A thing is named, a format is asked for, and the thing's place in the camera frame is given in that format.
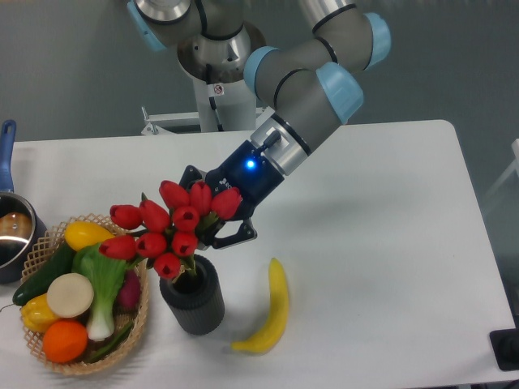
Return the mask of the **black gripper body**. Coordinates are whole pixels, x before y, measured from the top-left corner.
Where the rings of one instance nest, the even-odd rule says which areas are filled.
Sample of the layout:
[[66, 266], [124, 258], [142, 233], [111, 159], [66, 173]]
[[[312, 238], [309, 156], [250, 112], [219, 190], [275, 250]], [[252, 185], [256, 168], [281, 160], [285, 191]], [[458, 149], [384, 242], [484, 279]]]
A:
[[214, 221], [197, 233], [201, 250], [209, 247], [224, 249], [257, 238], [251, 222], [254, 210], [284, 181], [284, 176], [266, 157], [266, 151], [277, 143], [278, 140], [270, 139], [256, 147], [247, 140], [216, 169], [205, 173], [193, 165], [185, 168], [180, 186], [186, 190], [190, 190], [196, 182], [203, 181], [208, 184], [213, 195], [236, 187], [242, 196], [238, 210], [230, 218], [241, 222], [237, 232], [228, 237], [218, 237], [217, 234], [225, 226], [225, 222]]

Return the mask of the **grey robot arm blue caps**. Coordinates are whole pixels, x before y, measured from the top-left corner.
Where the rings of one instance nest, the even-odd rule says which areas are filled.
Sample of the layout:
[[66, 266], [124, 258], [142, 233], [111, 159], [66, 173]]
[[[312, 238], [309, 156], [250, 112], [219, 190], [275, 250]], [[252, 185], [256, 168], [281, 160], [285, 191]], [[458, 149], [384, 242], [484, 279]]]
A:
[[219, 167], [188, 166], [181, 184], [206, 183], [212, 193], [237, 188], [242, 196], [238, 231], [220, 237], [221, 221], [199, 232], [199, 248], [222, 249], [254, 239], [255, 208], [363, 102], [354, 74], [383, 61], [392, 38], [377, 14], [352, 1], [302, 1], [313, 37], [281, 50], [267, 46], [243, 17], [240, 1], [130, 1], [127, 9], [151, 49], [178, 49], [184, 71], [208, 90], [208, 115], [225, 129], [217, 87], [242, 81], [272, 114]]

